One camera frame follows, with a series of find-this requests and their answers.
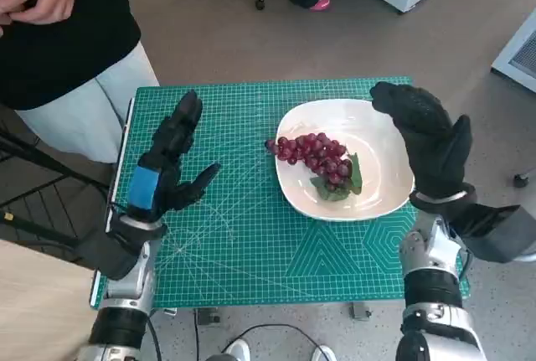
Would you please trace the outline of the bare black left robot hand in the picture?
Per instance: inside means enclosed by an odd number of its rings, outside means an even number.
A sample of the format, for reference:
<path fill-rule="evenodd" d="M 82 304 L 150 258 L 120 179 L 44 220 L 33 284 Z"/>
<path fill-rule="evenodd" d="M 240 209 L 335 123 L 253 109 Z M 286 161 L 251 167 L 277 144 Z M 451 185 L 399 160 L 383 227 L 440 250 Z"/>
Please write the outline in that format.
<path fill-rule="evenodd" d="M 169 210 L 185 209 L 198 202 L 221 169 L 217 162 L 205 168 L 192 182 L 181 182 L 181 156 L 193 145 L 203 103 L 189 90 L 173 113 L 161 121 L 152 135 L 152 145 L 137 162 L 126 201 L 126 215 L 154 223 Z"/>

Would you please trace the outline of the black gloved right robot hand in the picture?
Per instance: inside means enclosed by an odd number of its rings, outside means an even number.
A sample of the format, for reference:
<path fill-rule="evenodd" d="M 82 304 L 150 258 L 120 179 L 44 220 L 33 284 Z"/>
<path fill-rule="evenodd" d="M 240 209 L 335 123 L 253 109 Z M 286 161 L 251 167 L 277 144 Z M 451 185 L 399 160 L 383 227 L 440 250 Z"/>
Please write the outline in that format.
<path fill-rule="evenodd" d="M 373 108 L 390 116 L 404 139 L 417 192 L 446 199 L 463 191 L 470 118 L 461 115 L 453 122 L 438 98 L 412 85 L 380 81 L 370 95 Z"/>

